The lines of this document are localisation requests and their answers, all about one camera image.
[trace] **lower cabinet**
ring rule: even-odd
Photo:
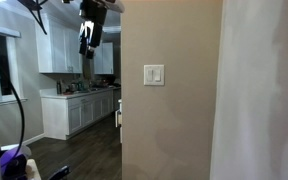
[[[113,91],[71,99],[42,98],[44,136],[66,140],[112,113]]]

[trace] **countertop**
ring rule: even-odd
[[[82,97],[82,96],[89,96],[91,94],[97,94],[105,91],[112,91],[112,90],[117,90],[121,89],[120,87],[110,87],[110,88],[101,88],[96,91],[89,91],[86,93],[74,93],[70,95],[59,95],[56,94],[56,89],[42,89],[40,90],[40,96],[41,98],[53,98],[53,99],[72,99],[72,98],[77,98],[77,97]]]

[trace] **kitchen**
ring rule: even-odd
[[[120,93],[121,88],[118,87],[118,85],[121,84],[121,76],[120,76],[120,38],[119,38],[119,32],[116,30],[111,31],[110,29],[107,30],[108,33],[103,33],[102,40],[103,43],[110,43],[111,44],[111,70],[110,73],[113,73],[115,76],[115,81],[112,82],[114,84],[115,88],[103,88],[97,91],[91,91],[89,93],[78,93],[78,94],[72,94],[72,95],[57,95],[56,94],[56,84],[57,81],[62,80],[62,82],[65,84],[63,87],[68,87],[70,84],[72,84],[73,81],[82,80],[84,83],[83,87],[89,87],[94,85],[103,85],[103,79],[106,78],[106,76],[102,76],[103,74],[100,71],[96,71],[94,69],[94,60],[80,58],[78,56],[78,53],[73,55],[73,49],[78,49],[78,37],[71,38],[72,41],[76,40],[76,46],[70,46],[68,49],[71,50],[70,53],[66,54],[67,52],[57,51],[54,50],[52,53],[56,53],[56,57],[59,57],[58,59],[61,60],[69,60],[69,58],[66,57],[77,57],[76,59],[80,59],[80,63],[77,63],[75,65],[70,65],[74,67],[73,72],[46,72],[42,69],[45,67],[41,67],[40,64],[44,64],[45,66],[52,64],[49,62],[43,62],[41,61],[47,60],[47,58],[40,58],[41,53],[40,50],[46,50],[46,51],[52,51],[50,46],[51,42],[53,40],[46,40],[49,41],[49,44],[42,43],[42,48],[38,46],[38,39],[37,36],[38,32],[40,31],[40,27],[36,24],[34,18],[32,15],[27,11],[27,9],[23,8],[22,5],[18,2],[8,2],[12,5],[7,4],[6,2],[0,2],[0,27],[10,29],[12,31],[19,32],[20,35],[18,37],[15,37],[15,48],[14,52],[16,54],[16,65],[17,65],[17,77],[11,77],[15,79],[17,84],[17,90],[19,92],[22,104],[24,106],[25,111],[25,117],[26,117],[26,128],[25,128],[25,135],[24,135],[24,144],[30,144],[35,141],[40,140],[43,137],[46,137],[45,133],[45,125],[46,123],[43,123],[43,106],[42,106],[42,99],[45,99],[45,94],[43,92],[47,91],[51,92],[51,94],[48,94],[48,97],[51,95],[62,97],[62,98],[68,98],[71,99],[71,97],[88,97],[92,95],[99,95],[98,98],[102,98],[101,101],[97,102],[94,101],[94,104],[92,104],[92,107],[94,105],[94,112],[100,112],[96,115],[93,122],[90,122],[87,124],[88,126],[93,125],[96,123],[96,121],[101,120],[107,116],[114,115],[113,112],[117,110],[118,108],[118,102],[117,100],[120,99]],[[78,6],[78,1],[71,2],[71,5]],[[49,7],[52,9],[52,13],[63,13],[59,12],[57,7],[61,6],[59,9],[63,9],[64,12],[72,13],[69,16],[63,15],[63,19],[67,21],[63,21],[63,19],[59,19],[58,17],[54,17],[56,14],[50,13],[50,16],[52,16],[53,20],[58,22],[64,22],[63,24],[58,23],[57,25],[64,25],[68,27],[69,33],[68,34],[75,34],[78,35],[79,28],[80,28],[80,22],[83,22],[83,20],[78,16],[78,12],[72,12],[72,9],[69,8],[67,4],[63,4],[61,1],[51,1],[47,2],[43,5],[43,11],[47,11]],[[114,25],[114,27],[118,26],[119,22],[116,20],[119,20],[119,17],[113,18],[111,25]],[[43,35],[43,38],[52,36],[52,32],[48,32],[49,35]],[[54,33],[54,36],[52,38],[57,38],[60,36],[57,36],[58,34]],[[102,108],[102,102],[103,104],[106,103],[106,107],[103,107],[103,109],[100,109],[99,111],[96,111],[97,107]],[[18,139],[20,137],[20,113],[18,111],[18,107],[15,101],[4,101],[3,99],[0,100],[0,145],[8,145],[8,144],[16,144],[18,143]]]

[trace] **baseboard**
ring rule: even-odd
[[[33,143],[35,141],[38,141],[38,140],[42,139],[43,137],[44,137],[44,133],[24,141],[23,144],[24,145],[29,145],[29,144],[31,144],[31,143]]]

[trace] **light switch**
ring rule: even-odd
[[[164,86],[164,65],[144,65],[144,85]]]

